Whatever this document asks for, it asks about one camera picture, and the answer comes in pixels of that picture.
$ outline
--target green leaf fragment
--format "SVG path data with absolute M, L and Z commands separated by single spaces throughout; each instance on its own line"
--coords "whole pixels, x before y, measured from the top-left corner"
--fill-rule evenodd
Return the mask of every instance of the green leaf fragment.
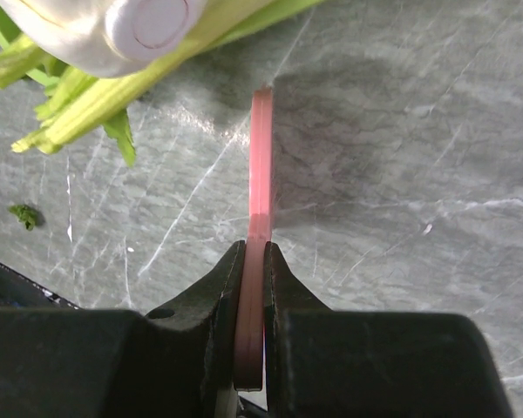
M 15 83 L 38 67 L 50 54 L 41 50 L 25 34 L 19 35 L 0 53 L 0 89 Z
M 131 167 L 136 160 L 136 150 L 133 147 L 132 130 L 130 119 L 126 109 L 122 109 L 112 118 L 103 123 L 106 135 L 116 139 L 122 158 Z
M 27 205 L 13 205 L 8 208 L 10 213 L 17 216 L 17 220 L 25 225 L 27 231 L 32 231 L 38 226 L 39 213 Z

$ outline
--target black plastic jaw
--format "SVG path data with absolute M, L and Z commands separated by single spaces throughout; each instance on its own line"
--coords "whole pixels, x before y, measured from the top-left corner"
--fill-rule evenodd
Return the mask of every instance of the black plastic jaw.
M 43 309 L 58 305 L 45 297 L 37 308 L 0 308 L 0 418 L 236 417 L 244 248 L 235 242 L 210 273 L 146 317 Z
M 70 301 L 0 263 L 0 307 L 70 307 Z
M 486 342 L 466 317 L 333 312 L 266 250 L 266 376 L 279 418 L 510 418 Z

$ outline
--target green vegetable leaf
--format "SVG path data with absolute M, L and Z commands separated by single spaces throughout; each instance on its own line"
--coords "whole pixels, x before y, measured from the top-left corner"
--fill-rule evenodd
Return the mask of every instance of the green vegetable leaf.
M 133 166 L 136 160 L 136 150 L 133 147 L 130 119 L 126 109 L 122 109 L 112 118 L 103 123 L 105 133 L 109 138 L 116 139 L 122 158 L 128 166 Z
M 17 216 L 17 220 L 25 225 L 27 231 L 32 231 L 35 226 L 38 226 L 39 214 L 29 206 L 13 205 L 8 208 L 8 211 Z

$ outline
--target marble surface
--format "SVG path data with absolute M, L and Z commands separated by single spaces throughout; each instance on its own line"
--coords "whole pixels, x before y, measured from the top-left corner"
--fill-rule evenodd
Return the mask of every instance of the marble surface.
M 295 274 L 334 308 L 469 315 L 523 417 L 523 0 L 330 1 L 197 57 L 131 106 L 133 169 L 99 131 L 10 153 L 43 99 L 16 84 L 0 92 L 0 261 L 83 307 L 171 299 L 245 237 L 265 82 Z M 19 202 L 46 225 L 23 231 Z

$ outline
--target celery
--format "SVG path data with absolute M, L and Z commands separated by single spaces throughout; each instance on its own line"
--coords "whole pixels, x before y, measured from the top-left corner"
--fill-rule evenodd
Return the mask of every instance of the celery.
M 0 88 L 16 82 L 50 55 L 41 50 L 25 34 L 19 35 L 0 53 Z
M 112 118 L 103 123 L 105 133 L 109 138 L 116 139 L 119 151 L 126 164 L 131 167 L 136 160 L 136 150 L 133 147 L 130 119 L 126 109 L 122 109 Z
M 36 67 L 49 76 L 45 85 L 48 100 L 35 111 L 41 128 L 12 145 L 14 152 L 37 147 L 58 152 L 82 135 L 103 125 L 117 141 L 125 162 L 133 165 L 135 150 L 126 111 L 141 96 L 186 59 L 262 30 L 323 0 L 210 0 L 202 19 L 171 54 L 138 73 L 123 78 L 97 79 L 58 61 L 22 35 L 0 54 L 0 87 L 16 81 Z

